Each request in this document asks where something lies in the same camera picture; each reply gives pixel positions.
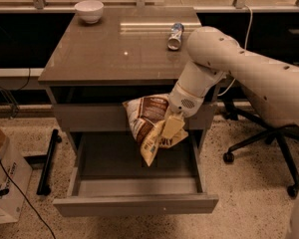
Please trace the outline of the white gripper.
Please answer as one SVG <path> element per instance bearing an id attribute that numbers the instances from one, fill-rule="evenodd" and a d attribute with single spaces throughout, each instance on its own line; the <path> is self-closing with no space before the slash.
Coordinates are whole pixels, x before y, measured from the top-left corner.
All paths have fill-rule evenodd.
<path id="1" fill-rule="evenodd" d="M 172 113 L 165 119 L 161 136 L 167 139 L 173 138 L 184 127 L 184 118 L 194 116 L 203 101 L 204 98 L 193 96 L 176 83 L 168 97 Z"/>

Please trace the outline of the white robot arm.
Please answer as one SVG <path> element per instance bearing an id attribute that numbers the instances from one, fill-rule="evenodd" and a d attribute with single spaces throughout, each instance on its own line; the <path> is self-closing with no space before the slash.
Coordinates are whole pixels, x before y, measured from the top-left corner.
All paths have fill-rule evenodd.
<path id="1" fill-rule="evenodd" d="M 190 60 L 169 94 L 169 110 L 189 118 L 224 76 L 237 80 L 266 131 L 230 147 L 223 160 L 232 162 L 235 150 L 261 138 L 278 142 L 294 179 L 287 192 L 296 199 L 285 239 L 299 239 L 299 175 L 285 141 L 299 140 L 299 67 L 243 49 L 235 39 L 208 26 L 189 35 L 187 52 Z"/>

